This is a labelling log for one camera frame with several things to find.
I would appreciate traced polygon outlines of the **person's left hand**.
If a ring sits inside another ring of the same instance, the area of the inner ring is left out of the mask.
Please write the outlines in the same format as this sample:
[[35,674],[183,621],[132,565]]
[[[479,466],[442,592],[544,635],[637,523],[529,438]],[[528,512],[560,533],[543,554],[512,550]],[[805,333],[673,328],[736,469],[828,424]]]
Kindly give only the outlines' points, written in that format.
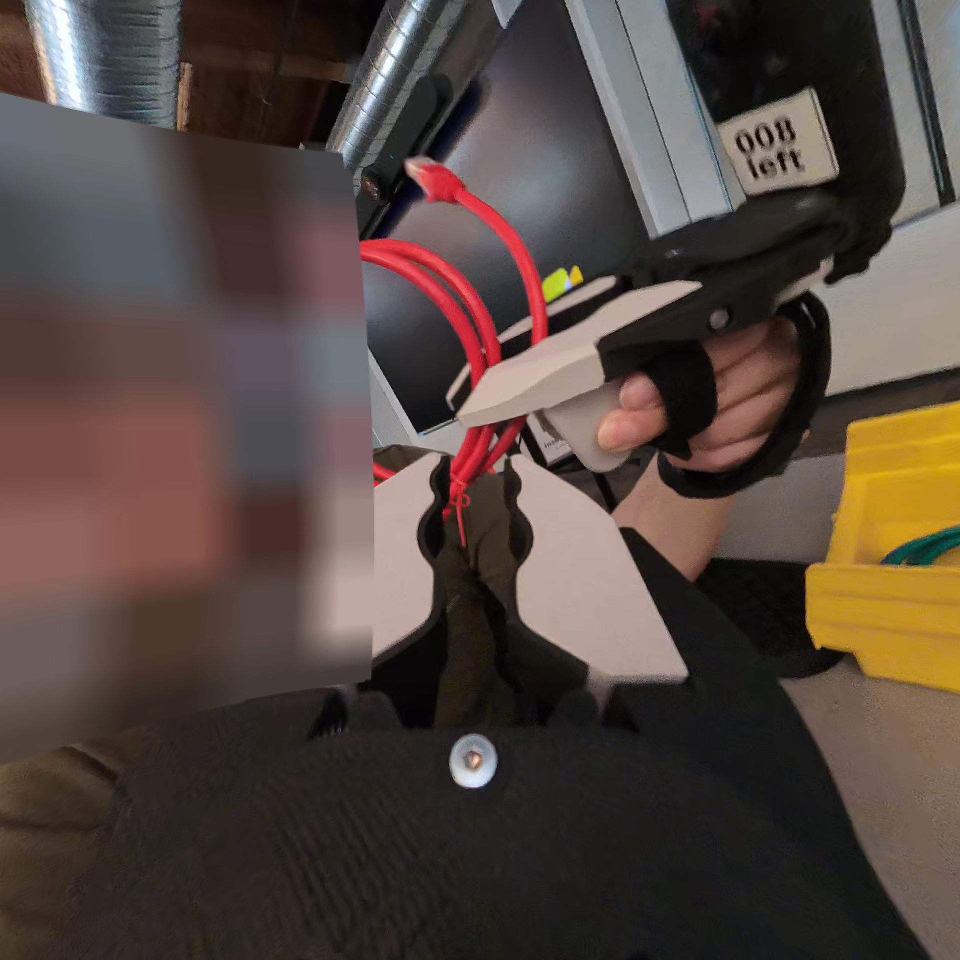
[[[689,441],[690,457],[671,463],[693,472],[720,474],[750,460],[782,416],[799,377],[800,348],[793,324],[776,316],[746,330],[708,341],[717,413]],[[665,403],[644,373],[627,377],[619,406],[597,430],[601,450],[622,453],[648,445],[667,428]]]

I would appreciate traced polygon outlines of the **black wall screen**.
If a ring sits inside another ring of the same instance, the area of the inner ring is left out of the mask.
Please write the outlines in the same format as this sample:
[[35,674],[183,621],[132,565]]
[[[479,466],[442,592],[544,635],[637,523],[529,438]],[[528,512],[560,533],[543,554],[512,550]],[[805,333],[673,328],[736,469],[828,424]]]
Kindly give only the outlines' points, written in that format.
[[[629,265],[648,233],[564,2],[521,2],[428,155],[518,231],[542,276]],[[439,308],[363,263],[367,343],[413,437],[446,424],[465,363]]]

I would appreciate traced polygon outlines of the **large window with blind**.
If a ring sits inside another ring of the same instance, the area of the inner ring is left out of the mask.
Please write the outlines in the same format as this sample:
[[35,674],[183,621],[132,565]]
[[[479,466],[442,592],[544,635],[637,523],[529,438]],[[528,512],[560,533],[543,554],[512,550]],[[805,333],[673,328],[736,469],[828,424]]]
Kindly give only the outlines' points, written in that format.
[[905,171],[901,225],[958,201],[959,3],[871,6]]

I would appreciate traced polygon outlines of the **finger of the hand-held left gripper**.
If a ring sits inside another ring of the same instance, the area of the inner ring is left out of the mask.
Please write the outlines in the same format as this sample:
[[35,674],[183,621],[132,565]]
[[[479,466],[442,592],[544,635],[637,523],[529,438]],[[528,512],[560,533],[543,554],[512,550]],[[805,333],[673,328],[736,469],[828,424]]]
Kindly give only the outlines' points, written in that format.
[[600,341],[697,292],[699,282],[668,282],[618,295],[567,330],[488,368],[456,413],[466,428],[550,409],[596,390],[607,373]]
[[[619,294],[620,277],[614,275],[576,287],[546,306],[549,333],[558,334],[575,327]],[[532,346],[532,325],[533,320],[528,316],[499,333],[502,360],[513,358]],[[472,390],[471,368],[465,363],[447,389],[447,408],[459,409]]]

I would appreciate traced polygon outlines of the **framed marker sign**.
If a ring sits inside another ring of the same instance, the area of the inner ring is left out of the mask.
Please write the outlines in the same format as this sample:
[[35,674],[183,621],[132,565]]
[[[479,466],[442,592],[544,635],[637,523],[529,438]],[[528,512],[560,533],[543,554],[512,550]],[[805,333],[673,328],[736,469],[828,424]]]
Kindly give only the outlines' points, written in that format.
[[539,466],[561,477],[570,478],[574,474],[588,476],[593,482],[597,498],[606,511],[611,513],[618,507],[619,499],[606,475],[588,470],[572,452],[569,444],[556,437],[538,414],[530,414],[521,430],[522,445]]

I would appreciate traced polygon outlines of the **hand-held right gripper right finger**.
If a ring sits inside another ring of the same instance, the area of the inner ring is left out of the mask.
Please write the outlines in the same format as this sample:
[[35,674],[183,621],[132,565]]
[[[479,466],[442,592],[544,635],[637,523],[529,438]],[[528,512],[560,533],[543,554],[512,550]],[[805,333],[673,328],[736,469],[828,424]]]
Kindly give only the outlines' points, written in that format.
[[546,703],[585,690],[606,703],[627,685],[690,676],[617,522],[533,461],[504,470],[517,568],[507,610],[507,662]]

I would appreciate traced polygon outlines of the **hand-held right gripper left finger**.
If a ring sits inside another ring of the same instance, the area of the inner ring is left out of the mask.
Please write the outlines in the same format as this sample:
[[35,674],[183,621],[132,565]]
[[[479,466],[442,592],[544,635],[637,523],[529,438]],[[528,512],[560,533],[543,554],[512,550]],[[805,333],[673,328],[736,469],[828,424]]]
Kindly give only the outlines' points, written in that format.
[[375,488],[372,689],[402,722],[434,722],[448,659],[450,457],[428,453]]

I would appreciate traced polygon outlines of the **red twist tie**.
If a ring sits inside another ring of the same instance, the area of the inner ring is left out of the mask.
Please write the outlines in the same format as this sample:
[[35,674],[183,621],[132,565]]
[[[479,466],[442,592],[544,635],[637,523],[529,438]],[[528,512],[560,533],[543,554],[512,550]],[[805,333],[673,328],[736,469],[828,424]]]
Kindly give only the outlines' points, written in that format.
[[463,548],[467,547],[465,512],[470,504],[471,495],[469,485],[458,476],[453,476],[449,481],[448,503],[443,510],[442,516],[445,521],[451,517],[455,519],[460,544]]

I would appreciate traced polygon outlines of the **person's left forearm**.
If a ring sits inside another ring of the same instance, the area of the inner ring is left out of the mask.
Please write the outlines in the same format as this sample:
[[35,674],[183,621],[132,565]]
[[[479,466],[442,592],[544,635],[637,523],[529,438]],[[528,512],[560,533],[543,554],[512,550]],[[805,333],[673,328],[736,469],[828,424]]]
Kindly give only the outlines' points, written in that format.
[[695,582],[714,558],[736,501],[736,496],[678,495],[666,486],[653,459],[612,518],[620,528],[639,534],[687,581]]

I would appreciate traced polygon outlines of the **metal ceiling duct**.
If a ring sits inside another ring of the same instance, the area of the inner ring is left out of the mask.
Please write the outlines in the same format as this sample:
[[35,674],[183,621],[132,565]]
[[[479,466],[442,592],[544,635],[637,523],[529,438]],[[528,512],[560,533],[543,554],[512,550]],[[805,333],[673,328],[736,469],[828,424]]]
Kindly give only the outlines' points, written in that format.
[[414,87],[432,74],[478,6],[468,1],[388,1],[353,73],[325,150],[358,179],[386,144]]
[[182,1],[27,1],[49,103],[177,127]]

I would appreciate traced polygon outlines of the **black speaker bar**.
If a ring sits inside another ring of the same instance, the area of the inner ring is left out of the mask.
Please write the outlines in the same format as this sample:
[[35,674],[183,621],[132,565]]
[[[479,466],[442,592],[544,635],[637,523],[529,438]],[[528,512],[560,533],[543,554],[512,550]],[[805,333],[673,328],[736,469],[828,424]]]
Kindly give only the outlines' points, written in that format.
[[444,74],[421,77],[388,132],[373,160],[361,168],[356,198],[357,225],[364,239],[406,179],[405,163],[420,156],[453,97],[450,78]]

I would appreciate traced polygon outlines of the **yellow plastic bin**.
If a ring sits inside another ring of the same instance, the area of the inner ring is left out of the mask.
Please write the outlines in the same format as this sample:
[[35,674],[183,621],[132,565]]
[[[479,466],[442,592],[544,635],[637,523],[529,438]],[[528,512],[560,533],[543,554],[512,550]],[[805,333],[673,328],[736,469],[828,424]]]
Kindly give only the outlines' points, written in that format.
[[959,403],[857,421],[825,561],[806,572],[817,647],[871,678],[959,691]]

